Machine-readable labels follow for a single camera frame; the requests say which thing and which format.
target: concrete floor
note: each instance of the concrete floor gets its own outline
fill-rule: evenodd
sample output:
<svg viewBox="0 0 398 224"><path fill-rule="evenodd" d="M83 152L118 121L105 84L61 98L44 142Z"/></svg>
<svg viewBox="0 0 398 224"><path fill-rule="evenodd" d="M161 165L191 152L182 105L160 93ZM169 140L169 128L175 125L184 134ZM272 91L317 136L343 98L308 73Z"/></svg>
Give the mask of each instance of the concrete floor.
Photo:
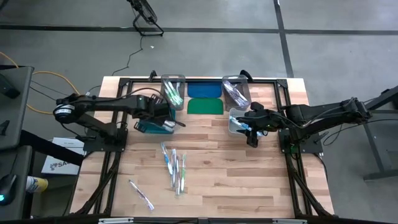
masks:
<svg viewBox="0 0 398 224"><path fill-rule="evenodd" d="M163 27L278 28L272 0L149 3ZM280 7L286 29L398 30L395 0L280 0ZM13 0L0 12L2 24L130 27L132 19L125 0ZM84 93L101 84L103 76L124 67L127 56L139 49L139 39L136 32L0 30L0 51L19 65L65 75ZM397 35L287 35L287 44L294 76L305 79L311 105L351 96L367 100L398 84ZM287 76L279 34L168 32L164 37L145 38L142 47L144 50L133 56L130 68L118 75L148 75L156 70L158 74L223 76L245 69L255 77ZM9 62L0 58L0 64ZM57 77L35 75L33 79L72 92ZM30 94L29 102L41 110L52 111L54 107L54 102L35 92ZM33 121L38 120L41 127L34 126ZM73 136L52 116L33 111L27 111L24 128L46 139ZM83 133L78 126L71 128ZM363 175L377 171L363 128L343 132L324 150L337 215L397 222L398 178L366 183L362 180ZM38 174L41 166L36 168ZM38 215L60 215L67 202L67 197L56 196L60 192L68 195L70 187L44 193L34 211L41 208L43 212Z"/></svg>

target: computer mouse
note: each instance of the computer mouse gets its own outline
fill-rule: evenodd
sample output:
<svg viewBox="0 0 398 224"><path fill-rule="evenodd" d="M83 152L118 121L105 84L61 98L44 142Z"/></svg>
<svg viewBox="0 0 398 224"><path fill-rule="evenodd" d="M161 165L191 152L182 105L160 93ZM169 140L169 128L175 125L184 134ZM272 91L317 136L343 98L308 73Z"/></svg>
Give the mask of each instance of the computer mouse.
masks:
<svg viewBox="0 0 398 224"><path fill-rule="evenodd" d="M8 174L0 179L0 205L10 204L15 197L17 175Z"/></svg>

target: yellow cable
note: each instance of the yellow cable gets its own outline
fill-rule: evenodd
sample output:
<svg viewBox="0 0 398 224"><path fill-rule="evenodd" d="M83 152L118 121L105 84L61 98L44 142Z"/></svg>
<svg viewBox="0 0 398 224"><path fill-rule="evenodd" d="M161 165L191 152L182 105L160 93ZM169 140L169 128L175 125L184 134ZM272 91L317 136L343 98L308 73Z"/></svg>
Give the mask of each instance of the yellow cable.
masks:
<svg viewBox="0 0 398 224"><path fill-rule="evenodd" d="M60 77L60 78L63 78L65 81L67 81L67 83L69 83L69 85L73 88L73 90L74 90L77 94L80 95L80 93L79 93L79 91L77 91L76 87L75 87L66 77L64 77L63 75L60 75L60 74L55 73L55 72L48 72L48 71L34 72L33 75L39 74L39 73L56 75L56 76L58 76L58 77Z"/></svg>
<svg viewBox="0 0 398 224"><path fill-rule="evenodd" d="M15 65L15 67L19 68L19 67L18 67L18 64L15 63L15 61L13 61L13 59L11 59L10 57L8 57L8 56L7 56L6 54L4 54L3 52L0 52L0 54L3 55L3 56L5 56L6 59L10 60L10 61ZM80 95L80 93L79 93L79 91L77 91L76 87L75 87L66 77L64 77L63 75L60 75L60 74L55 73L55 72L48 72L48 71L34 72L33 75L39 74L39 73L56 75L56 76L58 76L58 77L60 77L60 78L63 78L63 79L64 79L65 81L67 81L67 83L73 88L73 90L74 90L77 94ZM35 109L35 108L33 108L31 105L28 105L28 104L26 104L26 106L27 106L29 109L31 109L32 111L35 111L35 112L38 112L38 113L50 114L50 115L52 114L52 112L46 112L46 111L41 111L41 110Z"/></svg>
<svg viewBox="0 0 398 224"><path fill-rule="evenodd" d="M15 63L15 61L13 59L11 59L10 57L8 57L5 53L0 52L0 54L5 56L6 59L10 60L10 62L12 62L15 65L15 67L19 68L17 63Z"/></svg>

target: wooden table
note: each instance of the wooden table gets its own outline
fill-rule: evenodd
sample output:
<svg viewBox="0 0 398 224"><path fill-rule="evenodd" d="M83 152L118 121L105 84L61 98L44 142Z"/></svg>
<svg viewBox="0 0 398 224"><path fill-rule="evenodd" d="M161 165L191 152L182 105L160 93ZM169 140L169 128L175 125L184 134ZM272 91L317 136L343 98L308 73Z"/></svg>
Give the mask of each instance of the wooden table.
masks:
<svg viewBox="0 0 398 224"><path fill-rule="evenodd" d="M308 104L304 81L288 78L292 104ZM115 97L119 77L104 77L100 96ZM160 90L160 83L135 83L134 88ZM250 84L252 101L276 110L274 89L268 84ZM246 145L246 138L228 136L228 112L224 115L187 114L185 107L177 120L185 123L173 135L142 134L129 118L129 137L122 154L113 201L112 216L129 217L234 217L290 218L294 216L284 155L280 153L276 133L261 138L258 148ZM153 91L140 94L150 96ZM102 122L111 121L111 112L97 112ZM187 154L186 193L176 197L160 150L160 142ZM88 200L100 179L103 152L83 161L71 212ZM322 164L314 155L304 154L307 185L319 202L333 213L328 184ZM154 204L150 212L132 189L132 179ZM302 192L298 190L304 211ZM106 205L104 191L102 206Z"/></svg>

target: white paper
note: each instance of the white paper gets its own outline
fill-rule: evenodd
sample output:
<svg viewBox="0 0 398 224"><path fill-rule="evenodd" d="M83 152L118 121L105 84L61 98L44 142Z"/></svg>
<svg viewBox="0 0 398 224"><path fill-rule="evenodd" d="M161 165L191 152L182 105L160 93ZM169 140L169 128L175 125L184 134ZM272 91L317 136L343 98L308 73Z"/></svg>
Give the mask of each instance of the white paper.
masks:
<svg viewBox="0 0 398 224"><path fill-rule="evenodd" d="M73 152L85 155L83 151L84 143L77 139L53 138L52 142ZM47 156L42 169L42 173L44 174L76 175L78 171L79 167L75 164L69 164L68 162L61 161L52 156Z"/></svg>

